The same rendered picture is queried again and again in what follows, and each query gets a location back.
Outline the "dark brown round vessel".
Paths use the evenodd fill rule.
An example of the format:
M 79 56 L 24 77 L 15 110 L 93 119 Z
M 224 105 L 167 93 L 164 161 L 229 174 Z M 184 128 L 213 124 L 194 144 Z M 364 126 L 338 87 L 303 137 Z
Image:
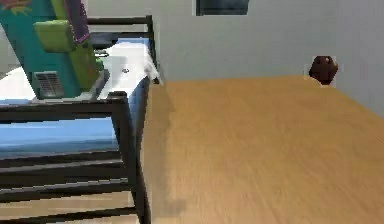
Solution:
M 309 69 L 309 76 L 322 85 L 330 85 L 338 71 L 338 64 L 331 56 L 316 56 Z

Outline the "black framed bed blue mattress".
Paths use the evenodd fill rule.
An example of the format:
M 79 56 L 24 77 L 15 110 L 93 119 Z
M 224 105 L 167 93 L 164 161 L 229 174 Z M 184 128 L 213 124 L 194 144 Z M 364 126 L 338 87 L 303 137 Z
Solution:
M 144 32 L 96 32 L 109 75 L 99 95 L 0 100 L 0 203 L 128 191 L 131 207 L 3 220 L 50 224 L 134 214 L 151 224 L 140 161 L 148 87 L 158 82 L 151 16 L 91 18 L 91 25 L 144 24 Z

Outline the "teal and green box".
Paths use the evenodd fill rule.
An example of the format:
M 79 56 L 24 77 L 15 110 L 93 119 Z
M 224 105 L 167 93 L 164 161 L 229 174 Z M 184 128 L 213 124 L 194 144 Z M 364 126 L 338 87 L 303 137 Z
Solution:
M 82 0 L 0 0 L 0 24 L 20 63 L 0 80 L 0 100 L 99 95 L 109 75 Z

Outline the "dark framed wall picture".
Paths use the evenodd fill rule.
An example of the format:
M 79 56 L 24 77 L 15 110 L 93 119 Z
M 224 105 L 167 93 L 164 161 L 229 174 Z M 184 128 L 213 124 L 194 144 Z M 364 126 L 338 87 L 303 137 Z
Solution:
M 196 0 L 196 15 L 246 15 L 250 0 Z

